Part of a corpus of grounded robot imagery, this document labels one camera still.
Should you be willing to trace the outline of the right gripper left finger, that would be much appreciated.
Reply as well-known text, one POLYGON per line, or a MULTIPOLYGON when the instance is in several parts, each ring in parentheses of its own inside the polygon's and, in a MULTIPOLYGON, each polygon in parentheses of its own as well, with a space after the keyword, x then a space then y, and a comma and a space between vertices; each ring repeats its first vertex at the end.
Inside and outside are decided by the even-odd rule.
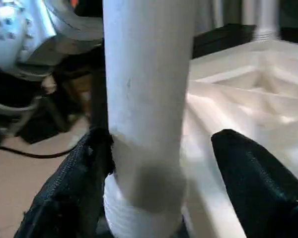
POLYGON ((88 131, 35 195, 14 237, 96 237, 105 179, 115 168, 112 144, 107 130, 88 131))

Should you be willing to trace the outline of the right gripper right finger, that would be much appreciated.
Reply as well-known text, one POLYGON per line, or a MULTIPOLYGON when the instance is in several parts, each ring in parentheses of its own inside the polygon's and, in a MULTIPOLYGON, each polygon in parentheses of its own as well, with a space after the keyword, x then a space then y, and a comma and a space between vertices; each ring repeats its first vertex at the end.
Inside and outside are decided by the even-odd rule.
POLYGON ((265 147, 232 129, 211 137, 229 199, 248 238, 298 238, 298 179, 265 147))

